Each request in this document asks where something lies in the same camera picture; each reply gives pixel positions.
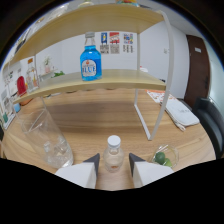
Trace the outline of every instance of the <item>table surface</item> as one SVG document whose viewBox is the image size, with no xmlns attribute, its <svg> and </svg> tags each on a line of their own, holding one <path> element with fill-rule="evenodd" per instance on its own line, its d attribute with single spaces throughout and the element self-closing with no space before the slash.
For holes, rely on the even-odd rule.
<svg viewBox="0 0 224 224">
<path fill-rule="evenodd" d="M 44 98 L 47 109 L 72 148 L 74 165 L 100 153 L 96 189 L 134 188 L 129 153 L 148 160 L 161 144 L 171 144 L 178 149 L 179 162 L 173 169 L 175 172 L 190 165 L 215 160 L 212 143 L 201 124 L 187 127 L 182 132 L 166 112 L 155 138 L 148 141 L 134 108 L 134 97 L 134 89 L 98 89 Z M 139 90 L 138 107 L 152 132 L 160 105 L 145 90 Z M 41 99 L 35 98 L 22 106 L 18 115 L 23 120 L 27 114 L 41 108 Z M 110 135 L 121 138 L 121 148 L 125 153 L 123 166 L 117 173 L 109 173 L 103 163 L 103 152 Z M 50 173 L 57 171 L 42 161 L 27 143 L 17 118 L 5 132 L 3 143 L 7 159 L 31 164 Z"/>
</svg>

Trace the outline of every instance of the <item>bottle cap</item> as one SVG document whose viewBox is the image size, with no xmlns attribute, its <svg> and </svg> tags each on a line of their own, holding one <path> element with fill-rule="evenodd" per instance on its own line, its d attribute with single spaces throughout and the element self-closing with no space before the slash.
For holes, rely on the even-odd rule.
<svg viewBox="0 0 224 224">
<path fill-rule="evenodd" d="M 121 139 L 117 135 L 111 135 L 108 139 L 108 146 L 111 148 L 117 148 L 121 145 Z"/>
<path fill-rule="evenodd" d="M 87 32 L 85 36 L 86 36 L 86 38 L 95 37 L 95 33 L 94 32 Z"/>
</svg>

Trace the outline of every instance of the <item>door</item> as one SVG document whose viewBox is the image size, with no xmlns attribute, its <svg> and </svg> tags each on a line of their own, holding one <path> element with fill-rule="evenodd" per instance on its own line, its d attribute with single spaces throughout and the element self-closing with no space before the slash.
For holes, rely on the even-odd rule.
<svg viewBox="0 0 224 224">
<path fill-rule="evenodd" d="M 190 70 L 184 101 L 192 108 L 197 97 L 207 97 L 210 83 L 209 57 L 200 37 L 187 35 Z"/>
</svg>

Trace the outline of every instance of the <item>wooden shelf board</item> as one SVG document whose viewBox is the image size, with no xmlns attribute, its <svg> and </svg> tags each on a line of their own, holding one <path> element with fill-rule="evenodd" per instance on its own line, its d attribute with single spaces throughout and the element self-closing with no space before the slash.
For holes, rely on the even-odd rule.
<svg viewBox="0 0 224 224">
<path fill-rule="evenodd" d="M 58 92 L 117 88 L 165 90 L 166 84 L 148 73 L 137 70 L 106 69 L 102 72 L 102 79 L 94 81 L 82 81 L 81 72 L 76 72 L 41 82 L 38 90 L 26 93 L 13 103 Z"/>
<path fill-rule="evenodd" d="M 125 31 L 139 34 L 163 20 L 163 16 L 157 12 L 134 6 L 101 4 L 76 9 L 41 27 L 21 46 L 11 64 L 32 57 L 62 40 L 89 31 Z"/>
</svg>

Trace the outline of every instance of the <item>bottle label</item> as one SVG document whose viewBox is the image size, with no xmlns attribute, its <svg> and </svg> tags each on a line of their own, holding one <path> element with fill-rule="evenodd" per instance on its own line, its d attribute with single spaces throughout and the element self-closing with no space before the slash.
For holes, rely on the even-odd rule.
<svg viewBox="0 0 224 224">
<path fill-rule="evenodd" d="M 84 77 L 96 75 L 96 63 L 93 60 L 85 60 L 82 62 L 82 75 Z"/>
</svg>

